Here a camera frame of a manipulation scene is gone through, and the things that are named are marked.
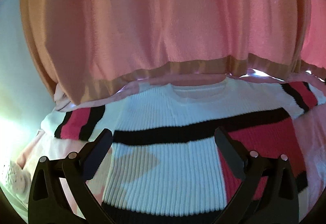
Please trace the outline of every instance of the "white textured fabric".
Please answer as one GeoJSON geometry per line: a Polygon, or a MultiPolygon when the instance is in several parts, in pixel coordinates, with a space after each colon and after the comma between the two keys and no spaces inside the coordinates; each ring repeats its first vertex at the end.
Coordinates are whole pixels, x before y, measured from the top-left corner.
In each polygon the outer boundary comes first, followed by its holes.
{"type": "Polygon", "coordinates": [[[303,218],[308,213],[308,204],[309,204],[309,189],[306,188],[302,192],[298,194],[299,199],[299,221],[303,220],[303,218]]]}
{"type": "MultiPolygon", "coordinates": [[[[319,95],[319,90],[311,90],[319,95]]],[[[104,128],[114,133],[185,126],[281,107],[293,119],[304,112],[278,83],[226,78],[208,86],[168,84],[107,104],[89,140],[93,141],[104,128]]],[[[54,135],[63,117],[62,113],[51,113],[42,128],[47,133],[52,130],[54,135]],[[58,123],[47,125],[49,121],[58,123]]],[[[223,209],[227,199],[213,137],[145,146],[114,143],[103,201],[116,208],[167,216],[223,209]]]]}
{"type": "Polygon", "coordinates": [[[112,148],[104,202],[170,216],[225,208],[224,180],[213,137],[182,144],[113,144],[112,148]]]}
{"type": "Polygon", "coordinates": [[[308,85],[310,90],[314,93],[315,97],[317,98],[318,105],[325,104],[326,97],[324,96],[324,93],[312,86],[310,83],[308,85]]]}

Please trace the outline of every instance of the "striped sweater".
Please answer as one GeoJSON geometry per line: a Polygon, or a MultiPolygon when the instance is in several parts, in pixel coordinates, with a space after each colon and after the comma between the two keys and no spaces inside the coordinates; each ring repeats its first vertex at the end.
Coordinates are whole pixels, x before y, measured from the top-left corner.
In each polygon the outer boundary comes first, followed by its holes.
{"type": "Polygon", "coordinates": [[[306,82],[226,78],[208,86],[158,86],[105,106],[52,112],[41,128],[61,139],[89,141],[104,128],[114,133],[102,207],[117,224],[209,224],[240,185],[216,147],[214,130],[223,126],[265,157],[285,153],[302,193],[307,176],[292,119],[325,102],[306,82]]]}

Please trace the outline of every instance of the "white wall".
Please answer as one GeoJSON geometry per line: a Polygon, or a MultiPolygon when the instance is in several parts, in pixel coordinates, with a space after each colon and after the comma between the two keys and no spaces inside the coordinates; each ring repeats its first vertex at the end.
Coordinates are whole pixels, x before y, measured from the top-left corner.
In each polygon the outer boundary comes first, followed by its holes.
{"type": "Polygon", "coordinates": [[[19,0],[0,0],[0,160],[15,159],[53,107],[26,45],[19,0]]]}

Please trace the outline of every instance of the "sweater neckline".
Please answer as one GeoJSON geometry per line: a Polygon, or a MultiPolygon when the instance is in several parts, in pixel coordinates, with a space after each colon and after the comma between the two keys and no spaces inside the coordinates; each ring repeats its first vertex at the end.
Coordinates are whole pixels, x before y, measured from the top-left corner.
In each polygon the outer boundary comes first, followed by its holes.
{"type": "Polygon", "coordinates": [[[175,86],[171,83],[166,85],[166,89],[164,92],[170,98],[180,102],[180,103],[205,103],[211,102],[212,100],[220,99],[228,94],[230,91],[230,87],[232,86],[232,82],[234,79],[225,77],[225,79],[219,83],[215,83],[212,85],[201,85],[201,86],[175,86]],[[185,95],[187,92],[195,94],[196,92],[202,91],[203,93],[210,92],[212,95],[208,95],[200,98],[191,98],[191,97],[183,97],[180,96],[179,93],[184,92],[185,95]]]}

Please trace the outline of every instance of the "pink fabric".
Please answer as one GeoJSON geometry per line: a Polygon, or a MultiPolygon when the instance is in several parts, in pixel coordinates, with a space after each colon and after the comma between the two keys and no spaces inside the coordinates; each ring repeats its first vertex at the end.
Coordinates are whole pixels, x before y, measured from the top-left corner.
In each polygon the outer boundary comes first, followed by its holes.
{"type": "Polygon", "coordinates": [[[240,74],[249,55],[251,63],[287,76],[300,49],[297,0],[26,0],[21,6],[28,6],[22,17],[35,63],[75,103],[115,94],[137,80],[136,70],[146,78],[240,74]],[[215,59],[221,60],[208,65],[215,59]],[[183,69],[179,62],[198,65],[183,69]]]}
{"type": "MultiPolygon", "coordinates": [[[[47,136],[42,130],[39,131],[35,139],[23,150],[16,162],[21,168],[28,171],[33,178],[36,165],[42,156],[47,156],[50,160],[65,158],[70,152],[79,152],[86,142],[70,139],[57,139],[47,136]]],[[[77,213],[77,204],[68,187],[65,179],[60,179],[62,188],[67,197],[71,209],[77,213]]]]}
{"type": "Polygon", "coordinates": [[[168,61],[248,53],[289,65],[297,33],[296,0],[92,0],[90,15],[86,58],[106,80],[168,61]]]}
{"type": "MultiPolygon", "coordinates": [[[[255,82],[255,83],[261,83],[261,82],[281,83],[282,82],[281,80],[271,78],[270,76],[266,76],[266,77],[258,76],[255,74],[255,70],[253,69],[248,69],[247,75],[248,76],[240,77],[241,80],[255,82]]],[[[113,96],[101,100],[85,102],[79,105],[75,105],[74,103],[72,103],[71,100],[62,91],[60,85],[57,85],[56,92],[55,92],[57,98],[55,109],[61,112],[69,112],[78,108],[97,107],[97,106],[101,106],[101,105],[105,105],[111,102],[121,100],[132,94],[137,94],[140,91],[150,88],[150,86],[166,85],[168,83],[171,83],[176,86],[209,85],[209,84],[223,81],[225,79],[225,76],[226,76],[225,74],[174,74],[174,75],[164,75],[162,77],[156,77],[156,78],[151,78],[146,80],[132,81],[128,83],[120,92],[114,94],[113,96]]],[[[326,86],[324,85],[324,83],[318,80],[316,77],[305,72],[300,74],[298,73],[290,74],[289,78],[287,79],[287,82],[305,81],[305,80],[308,80],[306,82],[309,82],[319,90],[324,91],[324,93],[326,94],[326,86]]]]}
{"type": "Polygon", "coordinates": [[[312,92],[307,89],[307,87],[304,86],[302,82],[291,82],[290,86],[301,95],[304,103],[308,106],[309,109],[312,109],[314,106],[317,105],[316,97],[312,92]]]}
{"type": "MultiPolygon", "coordinates": [[[[259,125],[229,134],[232,139],[241,141],[248,150],[256,150],[262,156],[278,158],[281,154],[286,153],[289,156],[294,177],[305,171],[304,159],[290,117],[278,123],[259,125]],[[257,135],[264,137],[264,140],[255,138],[257,135]]],[[[223,156],[220,155],[220,159],[224,181],[226,182],[227,201],[229,202],[237,191],[241,180],[233,176],[223,156]]],[[[262,197],[266,182],[267,178],[260,181],[254,195],[255,200],[262,197]]]]}
{"type": "Polygon", "coordinates": [[[87,124],[90,108],[80,108],[73,111],[67,124],[63,125],[61,129],[61,139],[79,139],[81,127],[87,124]]]}
{"type": "Polygon", "coordinates": [[[301,58],[306,63],[326,69],[326,0],[311,0],[311,20],[301,58]]]}
{"type": "Polygon", "coordinates": [[[309,210],[314,206],[326,186],[325,116],[326,105],[320,105],[293,122],[307,169],[309,210]]]}

